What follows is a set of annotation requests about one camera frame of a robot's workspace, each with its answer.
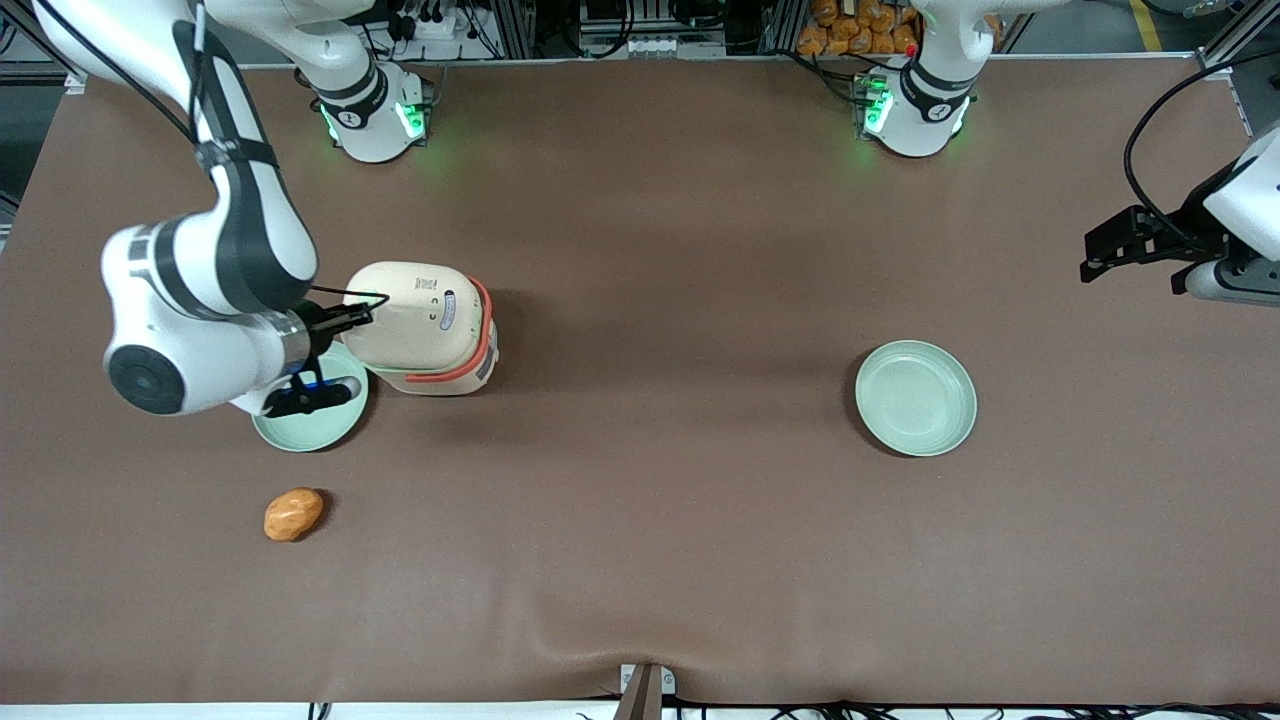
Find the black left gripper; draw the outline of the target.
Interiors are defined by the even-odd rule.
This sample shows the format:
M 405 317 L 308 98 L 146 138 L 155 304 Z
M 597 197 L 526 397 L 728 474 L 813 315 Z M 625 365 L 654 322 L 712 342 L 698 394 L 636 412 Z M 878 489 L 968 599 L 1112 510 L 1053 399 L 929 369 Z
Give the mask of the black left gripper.
M 1212 192 L 1193 191 L 1164 220 L 1152 209 L 1133 205 L 1087 232 L 1087 255 L 1079 265 L 1080 282 L 1091 283 L 1110 269 L 1132 261 L 1206 263 L 1226 258 L 1231 234 L 1204 206 Z

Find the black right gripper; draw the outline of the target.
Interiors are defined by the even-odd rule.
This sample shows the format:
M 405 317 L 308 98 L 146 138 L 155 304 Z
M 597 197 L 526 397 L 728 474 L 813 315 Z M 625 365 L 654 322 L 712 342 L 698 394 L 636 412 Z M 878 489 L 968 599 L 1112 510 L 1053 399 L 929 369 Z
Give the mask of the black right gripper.
M 296 305 L 296 315 L 307 331 L 311 354 L 324 354 L 340 333 L 372 323 L 371 305 L 334 305 L 324 307 L 310 300 Z

